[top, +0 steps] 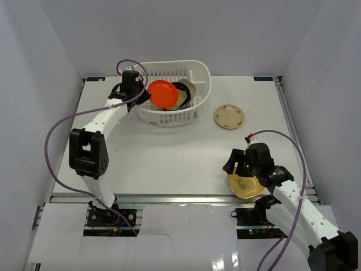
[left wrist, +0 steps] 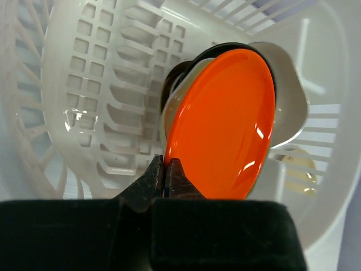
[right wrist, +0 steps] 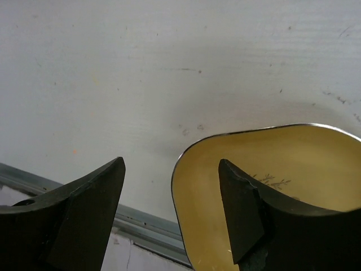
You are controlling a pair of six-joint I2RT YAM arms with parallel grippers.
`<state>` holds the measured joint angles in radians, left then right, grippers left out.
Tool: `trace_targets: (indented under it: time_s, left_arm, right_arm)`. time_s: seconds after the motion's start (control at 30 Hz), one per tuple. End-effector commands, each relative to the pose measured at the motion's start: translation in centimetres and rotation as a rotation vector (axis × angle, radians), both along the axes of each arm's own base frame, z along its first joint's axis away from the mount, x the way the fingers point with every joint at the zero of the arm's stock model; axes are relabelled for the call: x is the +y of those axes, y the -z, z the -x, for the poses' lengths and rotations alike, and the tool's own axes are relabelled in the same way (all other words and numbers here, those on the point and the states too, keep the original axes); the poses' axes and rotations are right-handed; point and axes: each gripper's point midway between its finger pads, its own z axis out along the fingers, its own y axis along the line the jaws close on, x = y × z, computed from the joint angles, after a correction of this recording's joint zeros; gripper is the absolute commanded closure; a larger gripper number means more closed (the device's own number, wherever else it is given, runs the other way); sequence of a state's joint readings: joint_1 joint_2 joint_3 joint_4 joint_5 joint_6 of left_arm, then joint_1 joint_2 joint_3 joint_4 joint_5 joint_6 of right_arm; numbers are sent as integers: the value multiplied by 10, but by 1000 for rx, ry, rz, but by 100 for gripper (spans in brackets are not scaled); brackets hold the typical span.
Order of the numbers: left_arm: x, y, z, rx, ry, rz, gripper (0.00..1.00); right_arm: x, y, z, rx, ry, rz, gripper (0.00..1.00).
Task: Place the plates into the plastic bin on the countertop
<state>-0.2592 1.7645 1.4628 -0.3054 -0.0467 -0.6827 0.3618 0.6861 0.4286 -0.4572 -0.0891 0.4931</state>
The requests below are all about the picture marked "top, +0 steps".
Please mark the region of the yellow square panda plate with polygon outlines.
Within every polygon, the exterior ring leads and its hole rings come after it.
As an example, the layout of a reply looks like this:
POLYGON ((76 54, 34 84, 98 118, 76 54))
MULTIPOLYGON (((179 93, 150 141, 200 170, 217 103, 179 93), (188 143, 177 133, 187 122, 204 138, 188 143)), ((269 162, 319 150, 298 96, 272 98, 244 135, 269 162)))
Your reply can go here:
POLYGON ((240 199, 249 199, 263 193, 264 187, 256 177, 240 177, 236 174, 237 167, 233 174, 227 174, 228 184, 233 194, 240 199))

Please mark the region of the orange round plate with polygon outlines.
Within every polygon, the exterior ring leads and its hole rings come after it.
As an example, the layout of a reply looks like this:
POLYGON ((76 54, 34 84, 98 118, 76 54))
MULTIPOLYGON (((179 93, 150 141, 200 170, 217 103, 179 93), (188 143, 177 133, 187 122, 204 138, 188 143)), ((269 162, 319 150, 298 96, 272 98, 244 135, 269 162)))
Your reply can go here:
POLYGON ((176 87, 166 80, 155 80, 151 82, 147 89, 151 95, 150 101, 158 107, 169 108, 174 106, 179 98, 176 87))

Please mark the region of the black round plate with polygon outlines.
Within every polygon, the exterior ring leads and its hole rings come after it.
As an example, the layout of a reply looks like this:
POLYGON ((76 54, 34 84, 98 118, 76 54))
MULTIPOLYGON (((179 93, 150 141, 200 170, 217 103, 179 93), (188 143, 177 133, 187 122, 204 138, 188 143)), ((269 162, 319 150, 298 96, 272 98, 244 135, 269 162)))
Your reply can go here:
POLYGON ((182 91, 186 95, 185 100, 179 106, 177 106, 177 109, 181 110, 187 108, 190 105, 192 99, 192 94, 189 87, 182 82, 172 82, 172 84, 176 87, 177 90, 182 91))

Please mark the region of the cream square panda plate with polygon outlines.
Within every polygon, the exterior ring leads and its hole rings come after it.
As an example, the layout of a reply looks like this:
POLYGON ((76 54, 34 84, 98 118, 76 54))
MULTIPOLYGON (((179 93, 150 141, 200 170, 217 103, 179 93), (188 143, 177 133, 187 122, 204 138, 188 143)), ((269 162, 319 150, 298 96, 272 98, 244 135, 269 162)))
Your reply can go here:
POLYGON ((187 79, 180 79, 179 82, 185 84, 189 88, 190 94, 191 94, 190 101, 187 104, 185 104, 184 106, 181 106, 180 109, 191 107, 191 104, 196 95, 196 86, 191 81, 188 81, 187 79))

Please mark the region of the green square panda plate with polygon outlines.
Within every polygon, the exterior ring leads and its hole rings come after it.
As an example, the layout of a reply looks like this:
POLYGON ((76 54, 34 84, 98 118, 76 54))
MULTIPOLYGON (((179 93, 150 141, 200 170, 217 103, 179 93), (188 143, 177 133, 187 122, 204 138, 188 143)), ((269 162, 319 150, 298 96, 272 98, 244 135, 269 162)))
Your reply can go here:
POLYGON ((177 110, 183 104, 183 102, 186 100, 186 98, 187 98, 186 92, 179 90, 179 89, 177 91, 178 91, 178 100, 177 100, 176 104, 169 108, 163 108, 162 109, 163 111, 177 110))

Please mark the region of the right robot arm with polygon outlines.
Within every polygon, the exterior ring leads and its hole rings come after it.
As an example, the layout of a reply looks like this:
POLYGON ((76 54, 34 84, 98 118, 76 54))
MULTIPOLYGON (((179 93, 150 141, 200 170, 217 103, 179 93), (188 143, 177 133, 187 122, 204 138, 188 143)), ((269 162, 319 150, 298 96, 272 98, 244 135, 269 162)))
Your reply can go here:
POLYGON ((291 173, 274 163, 267 144, 233 149, 223 170, 255 177, 269 191, 255 202, 255 220, 279 228, 305 254, 311 270, 357 270, 356 236, 342 232, 301 194, 291 173))

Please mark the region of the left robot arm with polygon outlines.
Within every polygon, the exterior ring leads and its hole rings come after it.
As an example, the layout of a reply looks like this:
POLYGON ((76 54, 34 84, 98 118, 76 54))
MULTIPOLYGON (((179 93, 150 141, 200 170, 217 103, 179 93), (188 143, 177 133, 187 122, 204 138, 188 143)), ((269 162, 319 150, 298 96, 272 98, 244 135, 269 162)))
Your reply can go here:
POLYGON ((70 132, 69 166, 82 178, 95 198, 93 205, 102 208, 99 217, 106 225, 114 225, 119 219, 119 211, 112 207, 116 197, 108 182, 101 179, 109 166, 106 140, 135 105, 149 98, 144 83, 136 82, 133 86, 119 83, 108 96, 105 109, 83 128, 74 128, 70 132))

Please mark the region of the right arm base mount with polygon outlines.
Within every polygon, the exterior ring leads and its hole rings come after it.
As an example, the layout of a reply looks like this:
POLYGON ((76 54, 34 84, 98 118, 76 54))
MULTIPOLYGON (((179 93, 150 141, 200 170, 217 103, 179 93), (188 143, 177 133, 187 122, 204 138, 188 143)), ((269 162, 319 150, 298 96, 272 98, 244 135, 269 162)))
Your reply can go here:
POLYGON ((278 239, 284 235, 275 225, 262 221, 254 208, 235 208, 230 216, 236 220, 239 240, 278 239))

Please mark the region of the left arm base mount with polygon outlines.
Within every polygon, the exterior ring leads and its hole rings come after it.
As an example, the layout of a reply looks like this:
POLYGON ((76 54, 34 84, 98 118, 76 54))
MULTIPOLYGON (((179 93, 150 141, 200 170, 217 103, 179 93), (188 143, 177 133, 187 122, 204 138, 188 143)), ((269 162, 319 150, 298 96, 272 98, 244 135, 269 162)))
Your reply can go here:
MULTIPOLYGON (((106 227, 106 226, 119 226, 127 223, 117 214, 107 210, 101 209, 93 205, 92 201, 88 202, 88 214, 86 226, 88 227, 106 227)), ((117 212, 127 219, 131 226, 136 225, 137 210, 136 209, 119 209, 116 203, 112 206, 117 212)))

